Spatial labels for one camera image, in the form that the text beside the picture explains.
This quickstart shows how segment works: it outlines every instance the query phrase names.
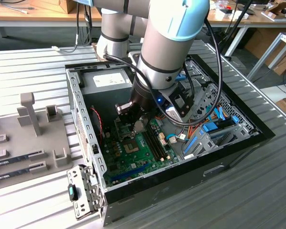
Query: floor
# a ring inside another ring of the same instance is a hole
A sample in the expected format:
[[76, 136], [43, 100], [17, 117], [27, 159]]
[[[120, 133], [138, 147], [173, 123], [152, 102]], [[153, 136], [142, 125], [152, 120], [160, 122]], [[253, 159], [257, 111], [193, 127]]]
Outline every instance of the floor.
[[[66, 47], [73, 46], [75, 41], [75, 27], [7, 27], [6, 32], [8, 34], [8, 38], [1, 38], [0, 35], [0, 51], [50, 48], [53, 45], [58, 47]], [[93, 37], [97, 39], [100, 34], [101, 29], [94, 28]], [[210, 37], [206, 36], [203, 32], [200, 32], [196, 39], [209, 42]], [[130, 41], [139, 42], [140, 39], [131, 37]], [[245, 68], [240, 69], [244, 75], [247, 75], [258, 61], [255, 56], [245, 49], [236, 49], [234, 56], [236, 56], [244, 64]], [[266, 65], [262, 66], [256, 77], [263, 75], [268, 70], [269, 69]], [[281, 83], [282, 77], [271, 71], [255, 84], [259, 88], [268, 88], [271, 86], [280, 85]]]

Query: white connector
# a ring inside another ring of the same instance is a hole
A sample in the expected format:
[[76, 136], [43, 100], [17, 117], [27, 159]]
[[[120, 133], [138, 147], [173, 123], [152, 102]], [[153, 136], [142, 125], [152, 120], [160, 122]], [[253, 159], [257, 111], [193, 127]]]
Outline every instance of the white connector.
[[61, 49], [58, 48], [57, 46], [52, 46], [52, 49], [54, 49], [54, 50], [57, 51], [57, 52], [60, 52], [60, 51], [61, 51]]

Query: red wire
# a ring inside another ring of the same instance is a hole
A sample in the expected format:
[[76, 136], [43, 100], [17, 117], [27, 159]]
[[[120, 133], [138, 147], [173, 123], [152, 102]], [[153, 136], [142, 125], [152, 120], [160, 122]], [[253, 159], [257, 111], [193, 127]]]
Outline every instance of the red wire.
[[96, 115], [97, 115], [97, 117], [98, 117], [98, 119], [100, 121], [100, 126], [101, 126], [100, 145], [101, 145], [102, 144], [102, 131], [103, 131], [102, 120], [101, 120], [101, 117], [100, 117], [99, 113], [94, 108], [90, 107], [90, 109], [93, 110], [96, 113]]

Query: metal slatted table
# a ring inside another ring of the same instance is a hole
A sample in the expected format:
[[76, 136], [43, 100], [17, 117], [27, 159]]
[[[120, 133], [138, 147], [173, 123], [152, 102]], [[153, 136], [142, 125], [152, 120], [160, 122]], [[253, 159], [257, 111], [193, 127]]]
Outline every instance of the metal slatted table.
[[[132, 50], [141, 45], [131, 44]], [[190, 54], [217, 72], [213, 48], [195, 41]], [[0, 116], [15, 114], [19, 93], [34, 92], [36, 110], [63, 110], [74, 165], [82, 163], [70, 113], [64, 65], [96, 61], [91, 48], [0, 52]], [[224, 81], [276, 134], [266, 146], [207, 182], [123, 218], [108, 228], [286, 228], [286, 115], [228, 61]], [[0, 228], [101, 228], [99, 216], [76, 221], [64, 171], [0, 189]]]

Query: blue connector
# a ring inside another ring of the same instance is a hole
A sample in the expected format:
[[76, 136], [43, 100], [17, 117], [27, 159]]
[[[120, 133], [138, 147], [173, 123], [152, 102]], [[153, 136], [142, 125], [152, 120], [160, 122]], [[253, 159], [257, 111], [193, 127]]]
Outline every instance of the blue connector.
[[181, 80], [185, 80], [186, 79], [186, 76], [179, 73], [175, 79], [175, 81], [181, 81]]
[[187, 148], [184, 151], [184, 154], [187, 153], [187, 151], [189, 151], [189, 149], [193, 146], [193, 144], [195, 143], [195, 141], [197, 140], [197, 137], [195, 136], [192, 141], [190, 142], [190, 144], [187, 146]]
[[209, 110], [211, 110], [211, 106], [207, 106], [206, 112], [208, 113]]
[[233, 120], [235, 123], [238, 123], [238, 122], [239, 122], [238, 117], [237, 117], [237, 116], [235, 116], [235, 115], [232, 117], [232, 120]]
[[207, 133], [212, 131], [212, 130], [216, 130], [218, 129], [218, 127], [216, 126], [215, 123], [213, 122], [209, 122], [209, 123], [206, 123], [202, 126], [202, 128], [204, 129], [204, 131], [206, 131]]
[[219, 114], [220, 114], [220, 118], [222, 120], [225, 120], [225, 116], [224, 116], [224, 112], [223, 112], [223, 108], [222, 107], [219, 108]]
[[220, 118], [220, 113], [219, 113], [218, 109], [215, 108], [214, 111], [215, 111], [215, 113], [216, 113], [216, 115], [217, 115], [217, 118]]

